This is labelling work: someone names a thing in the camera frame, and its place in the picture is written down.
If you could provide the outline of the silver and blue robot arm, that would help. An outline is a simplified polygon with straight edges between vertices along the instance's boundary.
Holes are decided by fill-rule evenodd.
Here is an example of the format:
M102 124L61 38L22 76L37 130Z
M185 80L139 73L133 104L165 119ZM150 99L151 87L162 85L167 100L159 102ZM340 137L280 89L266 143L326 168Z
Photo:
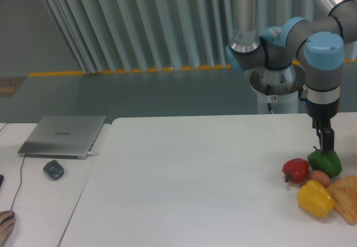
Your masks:
M257 34L257 0L231 0L233 36L226 47L233 68L264 66L283 70L296 58L305 72L307 113L319 138L322 152L334 148L331 118L338 110L344 46L356 41L354 0L313 0L326 17L310 22L288 20L279 38L272 41Z

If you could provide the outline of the person's hand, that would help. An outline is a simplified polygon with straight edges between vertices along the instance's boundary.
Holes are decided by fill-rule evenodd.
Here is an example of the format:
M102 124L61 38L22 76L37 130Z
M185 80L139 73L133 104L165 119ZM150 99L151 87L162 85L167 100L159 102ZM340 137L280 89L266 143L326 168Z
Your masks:
M5 219L11 214L12 211L1 211L1 226L0 226L0 245L2 246L6 239L8 238L9 234L15 227L16 219L5 221Z

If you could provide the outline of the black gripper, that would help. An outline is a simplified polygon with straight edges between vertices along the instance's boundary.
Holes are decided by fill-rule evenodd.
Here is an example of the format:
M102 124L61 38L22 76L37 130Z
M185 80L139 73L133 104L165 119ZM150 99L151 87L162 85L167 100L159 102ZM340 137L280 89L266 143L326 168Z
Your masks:
M328 104L316 104L306 101L307 114L312 118L312 128L316 129L320 151L329 153L334 150L335 133L331 128L331 119L338 113L339 101Z

